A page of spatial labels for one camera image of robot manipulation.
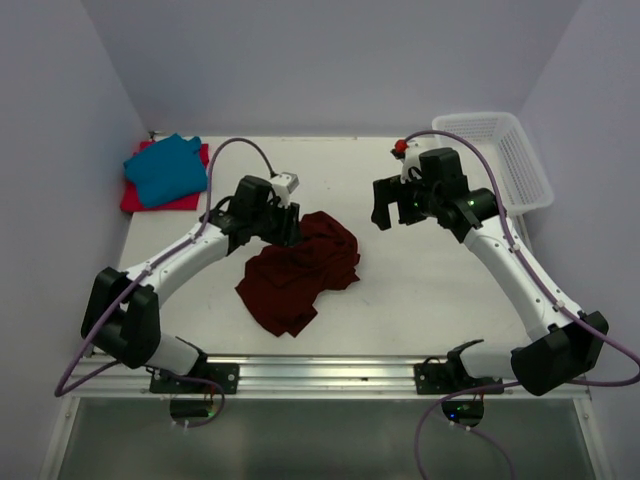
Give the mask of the dark red t-shirt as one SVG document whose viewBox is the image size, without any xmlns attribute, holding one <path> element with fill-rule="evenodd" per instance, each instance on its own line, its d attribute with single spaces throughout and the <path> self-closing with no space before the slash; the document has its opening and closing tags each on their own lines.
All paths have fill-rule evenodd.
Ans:
<svg viewBox="0 0 640 480">
<path fill-rule="evenodd" d="M 325 291 L 357 282 L 357 238 L 323 211 L 300 221 L 303 242 L 267 246 L 245 264 L 236 292 L 254 320 L 276 337 L 296 337 L 317 316 L 314 302 Z"/>
</svg>

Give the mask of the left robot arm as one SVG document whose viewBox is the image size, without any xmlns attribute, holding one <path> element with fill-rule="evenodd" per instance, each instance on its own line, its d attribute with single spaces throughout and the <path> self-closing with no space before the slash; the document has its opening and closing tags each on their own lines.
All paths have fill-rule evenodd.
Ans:
<svg viewBox="0 0 640 480">
<path fill-rule="evenodd" d="M 281 247 L 299 244 L 299 206 L 290 199 L 298 184 L 293 173 L 270 180 L 247 175 L 234 195 L 157 255 L 123 271 L 102 270 L 92 287 L 82 338 L 129 368 L 164 370 L 185 392 L 201 390 L 208 379 L 205 355 L 162 332 L 161 307 L 203 269 L 254 238 Z"/>
</svg>

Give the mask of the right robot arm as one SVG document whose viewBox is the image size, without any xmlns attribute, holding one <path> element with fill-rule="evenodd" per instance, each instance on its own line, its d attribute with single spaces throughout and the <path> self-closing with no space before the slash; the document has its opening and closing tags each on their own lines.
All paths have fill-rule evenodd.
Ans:
<svg viewBox="0 0 640 480">
<path fill-rule="evenodd" d="M 517 239 L 512 222 L 500 218 L 496 195 L 470 188 L 455 150 L 408 149 L 402 158 L 401 174 L 373 183 L 372 222 L 389 229 L 390 205 L 397 206 L 404 225 L 436 219 L 491 273 L 530 340 L 504 347 L 476 339 L 450 350 L 443 362 L 425 360 L 416 373 L 424 376 L 430 392 L 464 393 L 496 379 L 515 379 L 542 396 L 591 370 L 603 345 L 591 332 L 608 331 L 603 315 L 583 313 L 558 290 Z"/>
</svg>

